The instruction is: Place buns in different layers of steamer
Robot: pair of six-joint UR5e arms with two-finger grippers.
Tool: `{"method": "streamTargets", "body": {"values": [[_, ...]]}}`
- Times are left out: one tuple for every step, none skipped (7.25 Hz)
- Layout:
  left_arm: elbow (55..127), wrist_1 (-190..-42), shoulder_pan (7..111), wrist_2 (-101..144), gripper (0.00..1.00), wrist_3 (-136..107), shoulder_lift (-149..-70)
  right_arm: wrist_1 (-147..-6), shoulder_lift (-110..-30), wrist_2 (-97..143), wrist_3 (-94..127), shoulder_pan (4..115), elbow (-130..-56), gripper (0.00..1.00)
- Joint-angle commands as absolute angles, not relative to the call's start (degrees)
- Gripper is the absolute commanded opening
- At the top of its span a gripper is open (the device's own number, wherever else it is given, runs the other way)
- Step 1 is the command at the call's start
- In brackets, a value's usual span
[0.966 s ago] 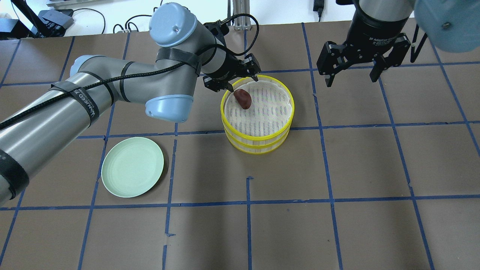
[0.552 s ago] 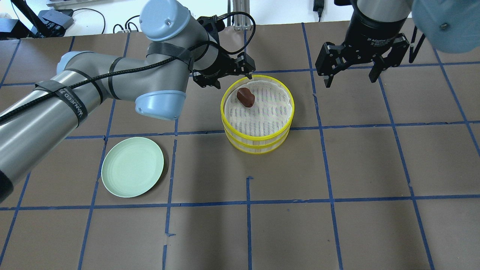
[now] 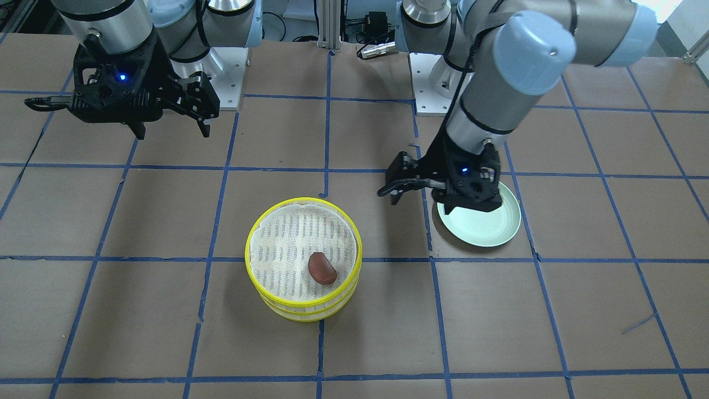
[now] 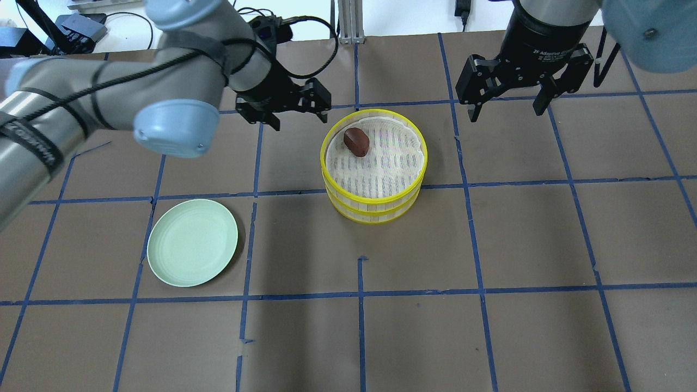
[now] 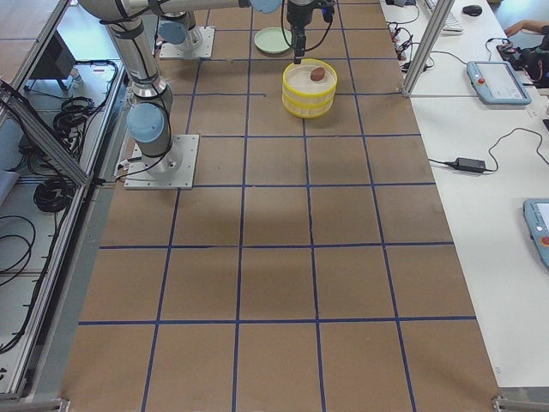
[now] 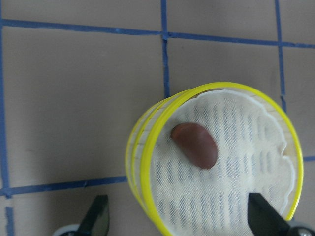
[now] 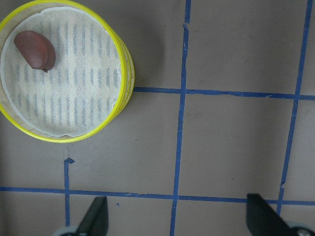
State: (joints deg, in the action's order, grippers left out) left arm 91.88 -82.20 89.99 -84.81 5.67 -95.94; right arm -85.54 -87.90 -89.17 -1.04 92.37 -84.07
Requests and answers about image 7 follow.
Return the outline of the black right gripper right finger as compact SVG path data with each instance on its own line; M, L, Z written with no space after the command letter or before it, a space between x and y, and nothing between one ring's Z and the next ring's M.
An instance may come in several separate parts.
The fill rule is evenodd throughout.
M246 225L252 236L297 236L259 194L247 194Z

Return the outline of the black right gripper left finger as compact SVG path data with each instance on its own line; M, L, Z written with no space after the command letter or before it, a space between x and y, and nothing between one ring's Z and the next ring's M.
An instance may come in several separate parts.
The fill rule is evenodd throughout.
M106 236L109 228L107 197L95 197L77 228L78 236Z

